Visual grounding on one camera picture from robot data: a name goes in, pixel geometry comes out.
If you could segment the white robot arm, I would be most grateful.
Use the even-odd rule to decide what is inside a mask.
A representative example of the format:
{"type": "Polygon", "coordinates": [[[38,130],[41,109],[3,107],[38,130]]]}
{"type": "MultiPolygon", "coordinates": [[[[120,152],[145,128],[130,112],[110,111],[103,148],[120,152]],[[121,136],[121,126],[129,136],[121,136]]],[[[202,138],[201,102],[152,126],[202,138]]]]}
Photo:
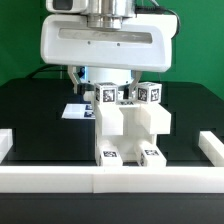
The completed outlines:
{"type": "Polygon", "coordinates": [[[139,6],[136,0],[46,0],[43,61],[65,65],[76,92],[100,82],[133,88],[143,71],[167,71],[180,18],[149,1],[139,6]]]}

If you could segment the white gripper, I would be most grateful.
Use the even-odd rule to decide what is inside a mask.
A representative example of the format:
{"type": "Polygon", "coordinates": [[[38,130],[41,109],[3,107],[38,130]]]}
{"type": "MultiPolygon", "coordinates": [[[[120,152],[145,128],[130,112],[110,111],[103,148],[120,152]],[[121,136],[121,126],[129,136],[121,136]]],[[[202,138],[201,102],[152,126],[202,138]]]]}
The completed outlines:
{"type": "Polygon", "coordinates": [[[119,30],[90,28],[84,16],[51,15],[42,27],[41,57],[49,64],[69,65],[75,94],[85,75],[83,66],[137,70],[124,89],[130,99],[141,71],[165,72],[171,67],[176,27],[173,15],[139,14],[124,20],[119,30]]]}

